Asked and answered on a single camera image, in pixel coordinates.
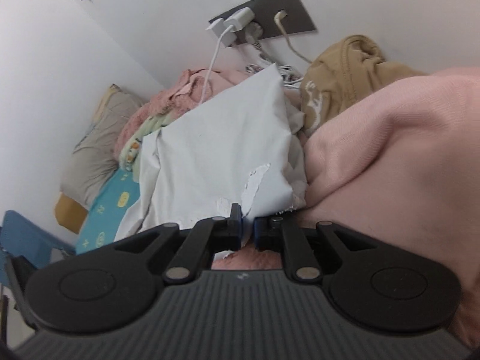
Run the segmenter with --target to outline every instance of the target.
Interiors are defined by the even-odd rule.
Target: white cloth
[[[305,205],[303,113],[285,98],[271,66],[143,140],[140,199],[115,240],[165,222],[180,229],[230,215],[240,203],[244,242],[258,216]]]

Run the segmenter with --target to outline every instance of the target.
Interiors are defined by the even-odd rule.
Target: wall outlet panel
[[[214,17],[210,20],[210,23],[213,23],[220,17],[226,19],[231,14],[244,7],[249,7],[251,10],[253,10],[255,13],[255,19],[253,21],[256,21],[262,26],[263,35],[260,39],[273,38],[281,35],[279,29],[275,25],[275,22],[273,21],[273,17],[282,9],[285,9],[288,14],[282,20],[282,24],[287,33],[294,34],[317,30],[314,22],[311,21],[309,14],[305,10],[305,7],[300,0],[250,0]],[[238,31],[236,34],[238,37],[237,44],[246,43],[244,30]]]

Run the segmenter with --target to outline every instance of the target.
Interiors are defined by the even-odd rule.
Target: white wall
[[[207,65],[213,41],[207,21],[247,0],[91,0],[82,6],[161,83],[185,68]],[[480,65],[480,0],[302,0],[318,34],[292,38],[315,58],[347,35],[363,33],[389,59],[432,72]],[[284,62],[306,68],[282,39],[270,47]],[[243,65],[235,51],[220,53],[219,66]]]
[[[53,216],[59,180],[111,83],[161,89],[77,0],[0,0],[0,218],[17,210],[74,241]]]

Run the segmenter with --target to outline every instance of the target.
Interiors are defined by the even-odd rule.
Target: pink garment
[[[118,160],[120,152],[132,137],[132,135],[140,128],[143,122],[149,116],[163,115],[170,111],[173,112],[173,120],[195,108],[200,102],[202,95],[203,83],[205,82],[206,69],[185,70],[178,78],[177,83],[170,89],[160,91],[152,97],[150,102],[143,105],[135,112],[126,125],[123,127],[115,144],[114,156]],[[216,94],[239,84],[246,78],[247,73],[236,70],[218,70],[212,71],[208,86],[205,93],[207,101]]]
[[[304,149],[300,224],[332,220],[449,267],[463,289],[450,329],[480,344],[480,69],[393,83],[325,123]],[[214,268],[281,266],[252,250],[228,258]]]

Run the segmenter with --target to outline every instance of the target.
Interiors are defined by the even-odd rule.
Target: blue bedding
[[[118,169],[102,187],[80,231],[77,254],[113,242],[125,212],[140,197],[140,185],[132,177],[132,172]]]

